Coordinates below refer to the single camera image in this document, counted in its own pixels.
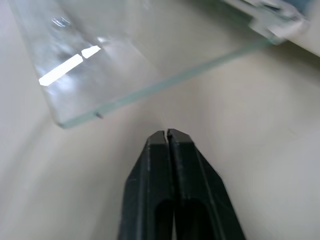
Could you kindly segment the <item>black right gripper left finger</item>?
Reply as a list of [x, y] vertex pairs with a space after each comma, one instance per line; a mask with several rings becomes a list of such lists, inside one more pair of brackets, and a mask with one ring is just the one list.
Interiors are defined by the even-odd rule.
[[174, 200], [170, 152], [159, 130], [126, 179], [117, 240], [172, 240]]

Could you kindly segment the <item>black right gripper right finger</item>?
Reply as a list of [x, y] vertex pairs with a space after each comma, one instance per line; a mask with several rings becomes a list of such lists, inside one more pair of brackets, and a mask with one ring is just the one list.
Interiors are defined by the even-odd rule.
[[169, 129], [177, 240], [246, 240], [225, 184], [191, 137]]

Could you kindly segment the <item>clear glass oven door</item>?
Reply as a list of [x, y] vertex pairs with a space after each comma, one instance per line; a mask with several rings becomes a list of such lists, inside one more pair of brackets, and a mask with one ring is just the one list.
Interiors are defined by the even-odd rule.
[[309, 23], [287, 0], [8, 1], [62, 128], [284, 42]]

